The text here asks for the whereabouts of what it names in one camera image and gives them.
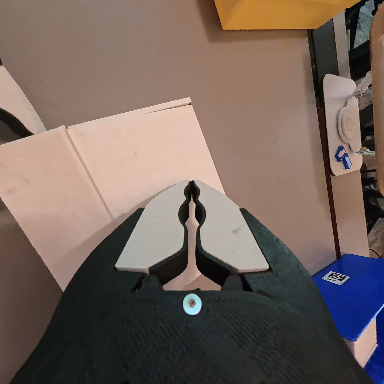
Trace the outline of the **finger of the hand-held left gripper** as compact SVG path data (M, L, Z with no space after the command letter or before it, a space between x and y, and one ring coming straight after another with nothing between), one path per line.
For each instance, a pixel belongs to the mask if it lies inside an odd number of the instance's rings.
M25 138L46 132L41 118L0 61L0 120L11 136Z

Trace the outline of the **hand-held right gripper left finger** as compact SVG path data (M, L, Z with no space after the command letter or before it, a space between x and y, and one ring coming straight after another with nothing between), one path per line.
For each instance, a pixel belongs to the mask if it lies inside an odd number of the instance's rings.
M154 197L142 210L115 268L156 276L162 285L181 275L189 258L192 182L183 180Z

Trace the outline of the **large yellow plastic bin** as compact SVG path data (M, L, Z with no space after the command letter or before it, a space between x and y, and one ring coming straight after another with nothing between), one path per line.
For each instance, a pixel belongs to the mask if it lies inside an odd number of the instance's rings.
M357 0L215 0L223 30L313 30Z

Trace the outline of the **white round mount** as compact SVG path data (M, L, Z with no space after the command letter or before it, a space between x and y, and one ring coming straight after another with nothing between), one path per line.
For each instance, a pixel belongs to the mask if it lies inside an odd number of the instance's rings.
M358 99L355 96L350 96L345 107L340 109L337 128L341 141L349 146L351 152L358 152L361 148L361 128Z

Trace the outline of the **white cardboard box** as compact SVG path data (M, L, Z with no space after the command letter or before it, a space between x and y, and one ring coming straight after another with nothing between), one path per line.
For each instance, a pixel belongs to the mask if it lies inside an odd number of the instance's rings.
M64 291L94 248L183 180L224 189L190 98L1 146L1 199Z

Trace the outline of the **white mounting plate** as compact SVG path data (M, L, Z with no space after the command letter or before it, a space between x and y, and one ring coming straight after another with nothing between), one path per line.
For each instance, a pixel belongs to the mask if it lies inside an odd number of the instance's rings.
M338 113L345 107L347 99L354 96L356 84L352 79L343 78L334 74L326 74L323 79L324 112L326 120L329 166L334 176L344 175L360 170L362 155L351 152L349 146L344 144L338 134ZM346 170L342 162L335 159L339 146L344 146L352 162L351 169Z

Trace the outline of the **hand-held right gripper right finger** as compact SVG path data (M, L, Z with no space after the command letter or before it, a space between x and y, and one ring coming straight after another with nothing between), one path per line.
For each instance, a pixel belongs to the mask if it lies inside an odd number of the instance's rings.
M218 285L228 276L264 272L269 264L241 209L229 197L201 180L192 182L199 271Z

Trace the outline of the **large blue plastic bin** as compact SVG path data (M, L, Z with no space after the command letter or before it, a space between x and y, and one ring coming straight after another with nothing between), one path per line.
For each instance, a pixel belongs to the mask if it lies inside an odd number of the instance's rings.
M384 383L384 261L345 254L313 276L348 349Z

